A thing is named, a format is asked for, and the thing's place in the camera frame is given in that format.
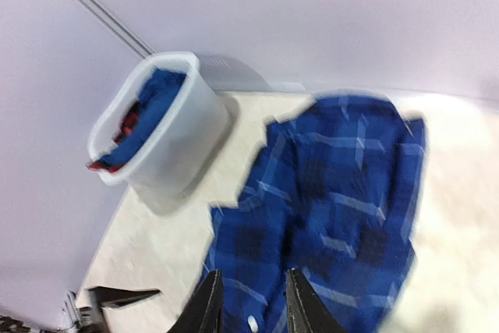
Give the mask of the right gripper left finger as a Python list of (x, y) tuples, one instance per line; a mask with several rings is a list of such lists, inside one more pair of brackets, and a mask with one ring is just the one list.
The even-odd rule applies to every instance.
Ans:
[(210, 271), (191, 295), (168, 333), (223, 332), (224, 285), (220, 270)]

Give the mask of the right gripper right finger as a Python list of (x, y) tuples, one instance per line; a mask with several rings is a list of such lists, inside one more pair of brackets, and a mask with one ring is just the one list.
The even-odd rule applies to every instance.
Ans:
[(287, 272), (285, 298), (288, 332), (346, 333), (299, 269)]

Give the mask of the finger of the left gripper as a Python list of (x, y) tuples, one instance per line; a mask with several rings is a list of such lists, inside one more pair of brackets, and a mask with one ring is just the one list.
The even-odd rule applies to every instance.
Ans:
[(92, 304), (100, 308), (121, 308), (161, 294), (159, 289), (127, 290), (96, 286), (87, 290)]

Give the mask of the blue plaid shirt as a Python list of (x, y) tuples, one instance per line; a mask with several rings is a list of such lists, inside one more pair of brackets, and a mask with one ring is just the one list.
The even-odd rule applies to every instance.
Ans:
[(322, 97), (266, 137), (236, 205), (211, 208), (203, 269), (223, 274), (224, 330), (286, 331), (296, 268), (346, 331), (375, 332), (414, 257), (423, 119), (375, 97)]

